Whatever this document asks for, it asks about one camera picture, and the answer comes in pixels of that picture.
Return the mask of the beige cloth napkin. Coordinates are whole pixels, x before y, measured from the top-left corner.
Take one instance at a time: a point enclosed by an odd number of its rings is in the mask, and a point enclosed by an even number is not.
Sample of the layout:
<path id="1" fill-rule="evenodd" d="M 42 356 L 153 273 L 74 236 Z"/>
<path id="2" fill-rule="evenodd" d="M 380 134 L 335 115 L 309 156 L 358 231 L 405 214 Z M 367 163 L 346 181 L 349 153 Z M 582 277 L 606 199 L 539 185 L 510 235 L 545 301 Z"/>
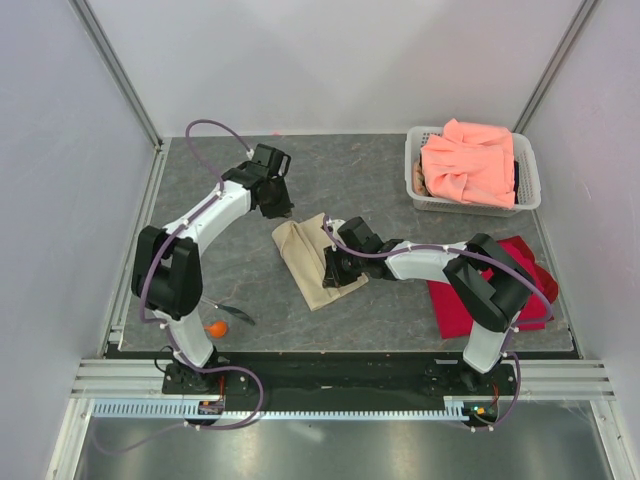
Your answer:
<path id="1" fill-rule="evenodd" d="M 279 254 L 311 311 L 319 310 L 368 283 L 361 275 L 343 287 L 324 288 L 326 261 L 324 249 L 332 242 L 323 230 L 324 213 L 302 221 L 288 220 L 271 234 Z"/>

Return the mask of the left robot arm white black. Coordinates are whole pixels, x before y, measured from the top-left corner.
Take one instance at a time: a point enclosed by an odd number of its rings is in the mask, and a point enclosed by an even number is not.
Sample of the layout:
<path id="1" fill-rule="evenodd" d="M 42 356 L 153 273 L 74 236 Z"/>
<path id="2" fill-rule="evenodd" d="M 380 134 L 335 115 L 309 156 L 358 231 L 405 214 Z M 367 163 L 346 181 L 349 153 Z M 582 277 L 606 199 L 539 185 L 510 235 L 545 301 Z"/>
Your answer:
<path id="1" fill-rule="evenodd" d="M 219 382 L 219 369 L 208 361 L 214 346 L 198 313 L 203 294 L 201 257 L 234 221 L 259 210 L 267 219 L 291 215 L 286 186 L 291 156 L 265 144 L 249 159 L 226 171 L 213 190 L 186 214 L 162 228 L 148 225 L 137 237 L 131 291 L 144 323 L 157 323 L 180 362 L 188 365 L 185 382 L 208 393 Z"/>

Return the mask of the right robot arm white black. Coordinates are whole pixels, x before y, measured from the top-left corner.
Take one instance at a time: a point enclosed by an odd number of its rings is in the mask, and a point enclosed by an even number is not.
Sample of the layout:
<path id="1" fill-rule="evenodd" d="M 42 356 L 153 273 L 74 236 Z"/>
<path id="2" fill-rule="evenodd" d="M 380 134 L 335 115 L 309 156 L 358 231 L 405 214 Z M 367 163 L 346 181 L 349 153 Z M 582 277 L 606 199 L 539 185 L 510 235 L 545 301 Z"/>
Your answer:
<path id="1" fill-rule="evenodd" d="M 363 276 L 451 287 L 472 320 L 459 384 L 477 394 L 493 383 L 508 333 L 537 290 L 534 278 L 497 241 L 486 234 L 448 245 L 383 241 L 361 217 L 325 215 L 322 229 L 330 240 L 324 249 L 325 288 L 348 286 Z"/>

